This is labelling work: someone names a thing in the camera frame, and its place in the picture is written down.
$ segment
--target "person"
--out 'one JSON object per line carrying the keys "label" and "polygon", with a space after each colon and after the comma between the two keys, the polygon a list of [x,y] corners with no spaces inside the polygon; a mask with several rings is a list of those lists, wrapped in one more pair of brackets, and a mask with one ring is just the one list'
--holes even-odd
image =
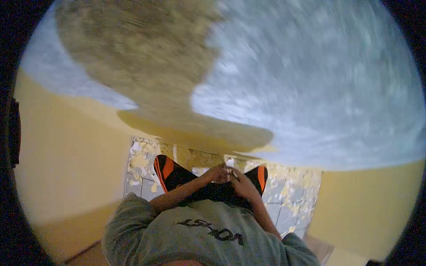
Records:
{"label": "person", "polygon": [[129,193],[105,226],[111,266],[320,265],[271,221],[262,201],[266,167],[242,174],[222,164],[197,177],[159,155],[154,169],[165,193],[150,202]]}

